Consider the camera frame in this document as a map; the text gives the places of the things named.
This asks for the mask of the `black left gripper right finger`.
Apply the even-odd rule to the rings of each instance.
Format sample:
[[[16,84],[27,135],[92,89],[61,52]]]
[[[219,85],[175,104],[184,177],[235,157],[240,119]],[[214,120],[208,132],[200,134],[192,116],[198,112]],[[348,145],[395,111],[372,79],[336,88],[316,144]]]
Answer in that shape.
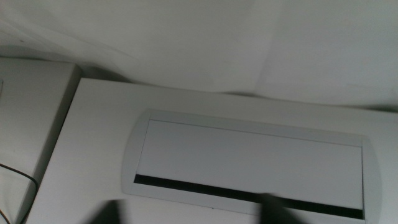
[[[271,194],[258,194],[257,201],[259,204],[258,224],[304,224]]]

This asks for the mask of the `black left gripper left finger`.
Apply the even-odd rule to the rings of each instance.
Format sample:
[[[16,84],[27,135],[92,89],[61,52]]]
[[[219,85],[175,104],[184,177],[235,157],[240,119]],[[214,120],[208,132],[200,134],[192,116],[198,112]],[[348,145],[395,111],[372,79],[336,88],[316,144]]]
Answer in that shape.
[[[107,200],[93,210],[83,224],[127,224],[124,200]]]

